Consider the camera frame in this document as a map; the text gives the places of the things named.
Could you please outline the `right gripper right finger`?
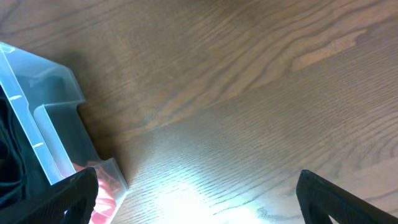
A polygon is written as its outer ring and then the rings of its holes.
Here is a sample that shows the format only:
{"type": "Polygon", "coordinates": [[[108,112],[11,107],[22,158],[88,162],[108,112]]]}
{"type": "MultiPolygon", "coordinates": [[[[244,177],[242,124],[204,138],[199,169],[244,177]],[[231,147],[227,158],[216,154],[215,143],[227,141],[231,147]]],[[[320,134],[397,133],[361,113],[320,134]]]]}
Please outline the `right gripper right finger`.
{"type": "Polygon", "coordinates": [[[306,224],[397,223],[397,218],[310,170],[302,170],[296,194],[306,224]]]}

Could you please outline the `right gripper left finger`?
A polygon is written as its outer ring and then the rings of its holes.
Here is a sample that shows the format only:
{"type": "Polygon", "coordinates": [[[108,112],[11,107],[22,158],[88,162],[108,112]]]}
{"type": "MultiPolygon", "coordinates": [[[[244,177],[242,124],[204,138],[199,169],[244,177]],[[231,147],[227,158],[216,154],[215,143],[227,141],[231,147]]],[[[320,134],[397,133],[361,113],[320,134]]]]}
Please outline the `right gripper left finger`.
{"type": "Polygon", "coordinates": [[[2,209],[1,223],[89,223],[98,189],[95,168],[85,168],[35,197],[2,209]]]}

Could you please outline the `pink cloth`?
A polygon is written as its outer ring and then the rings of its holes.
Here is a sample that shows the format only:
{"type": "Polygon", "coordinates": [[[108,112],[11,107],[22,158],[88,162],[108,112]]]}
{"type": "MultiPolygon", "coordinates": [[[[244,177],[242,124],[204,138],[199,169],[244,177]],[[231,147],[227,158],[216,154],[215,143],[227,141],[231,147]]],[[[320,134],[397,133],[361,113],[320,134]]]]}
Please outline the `pink cloth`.
{"type": "Polygon", "coordinates": [[[98,194],[89,224],[109,224],[126,196],[127,184],[114,159],[88,161],[85,166],[73,163],[76,171],[94,167],[98,179],[98,194]]]}

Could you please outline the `black garment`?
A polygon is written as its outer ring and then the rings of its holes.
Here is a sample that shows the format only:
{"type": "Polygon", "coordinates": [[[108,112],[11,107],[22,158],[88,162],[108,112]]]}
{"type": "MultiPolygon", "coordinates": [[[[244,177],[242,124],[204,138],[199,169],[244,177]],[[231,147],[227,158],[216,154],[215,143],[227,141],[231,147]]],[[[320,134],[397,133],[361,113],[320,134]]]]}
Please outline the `black garment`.
{"type": "Polygon", "coordinates": [[[14,114],[1,91],[1,208],[34,197],[50,184],[14,114]]]}

